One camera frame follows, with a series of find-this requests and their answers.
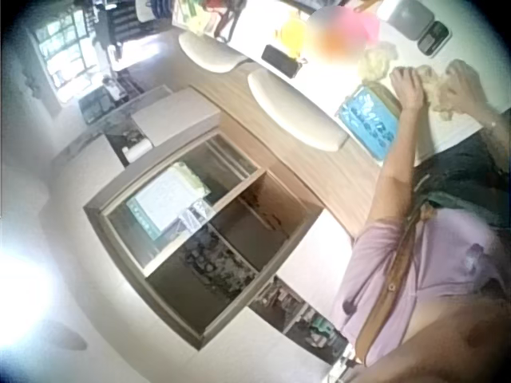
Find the black phone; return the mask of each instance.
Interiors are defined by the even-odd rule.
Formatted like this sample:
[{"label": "black phone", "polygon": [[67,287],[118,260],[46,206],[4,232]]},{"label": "black phone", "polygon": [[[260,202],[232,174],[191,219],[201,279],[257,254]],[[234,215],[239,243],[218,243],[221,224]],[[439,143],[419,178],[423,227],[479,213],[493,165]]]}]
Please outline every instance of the black phone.
[{"label": "black phone", "polygon": [[451,37],[451,32],[441,22],[434,22],[419,39],[417,45],[428,57],[434,57]]},{"label": "black phone", "polygon": [[277,48],[271,45],[266,45],[264,48],[263,56],[261,57],[271,66],[277,68],[280,72],[293,78],[298,73],[302,64],[297,62],[295,59],[290,58],[284,52],[281,52]]}]

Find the white cushion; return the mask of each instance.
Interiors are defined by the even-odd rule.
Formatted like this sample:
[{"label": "white cushion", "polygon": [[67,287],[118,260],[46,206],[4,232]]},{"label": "white cushion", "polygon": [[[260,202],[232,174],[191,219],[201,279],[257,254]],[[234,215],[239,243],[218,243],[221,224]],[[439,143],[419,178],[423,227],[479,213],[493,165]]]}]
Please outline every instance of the white cushion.
[{"label": "white cushion", "polygon": [[226,44],[193,32],[179,35],[179,44],[186,55],[198,66],[214,73],[227,73],[247,58]]},{"label": "white cushion", "polygon": [[186,88],[139,110],[132,118],[156,147],[178,136],[189,142],[216,128],[220,110],[196,90]]},{"label": "white cushion", "polygon": [[346,140],[346,132],[333,118],[268,70],[262,68],[250,73],[248,84],[261,108],[305,144],[336,152]]}]

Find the brown strap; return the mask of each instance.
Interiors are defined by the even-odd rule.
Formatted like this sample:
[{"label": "brown strap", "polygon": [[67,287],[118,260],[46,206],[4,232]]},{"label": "brown strap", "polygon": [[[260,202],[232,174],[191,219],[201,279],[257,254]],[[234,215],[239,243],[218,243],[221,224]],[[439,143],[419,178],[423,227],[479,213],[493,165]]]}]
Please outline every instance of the brown strap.
[{"label": "brown strap", "polygon": [[357,337],[355,352],[358,359],[360,359],[364,365],[366,364],[367,354],[371,346],[394,309],[405,277],[410,269],[415,242],[415,225],[420,218],[421,209],[419,208],[408,219],[404,234],[399,241],[396,255],[387,273],[382,291],[380,291],[380,295]]}]

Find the dough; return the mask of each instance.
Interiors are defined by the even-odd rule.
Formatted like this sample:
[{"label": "dough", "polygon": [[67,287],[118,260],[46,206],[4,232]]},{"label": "dough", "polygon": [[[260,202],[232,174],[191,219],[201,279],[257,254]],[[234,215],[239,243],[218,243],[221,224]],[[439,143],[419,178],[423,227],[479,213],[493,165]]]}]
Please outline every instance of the dough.
[{"label": "dough", "polygon": [[398,59],[398,51],[394,44],[380,42],[366,49],[358,64],[358,75],[363,81],[378,81],[389,72],[390,61]]},{"label": "dough", "polygon": [[451,121],[453,119],[454,107],[444,97],[448,80],[447,75],[438,76],[429,65],[419,66],[417,72],[422,80],[422,87],[426,93],[430,109],[438,112],[442,120]]}]

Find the open drawer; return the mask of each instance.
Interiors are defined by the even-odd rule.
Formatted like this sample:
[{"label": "open drawer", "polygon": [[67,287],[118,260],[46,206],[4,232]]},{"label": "open drawer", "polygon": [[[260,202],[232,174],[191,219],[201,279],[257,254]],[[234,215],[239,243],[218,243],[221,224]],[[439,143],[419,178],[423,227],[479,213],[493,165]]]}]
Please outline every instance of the open drawer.
[{"label": "open drawer", "polygon": [[319,211],[213,132],[88,213],[138,294],[199,349],[265,286]]}]

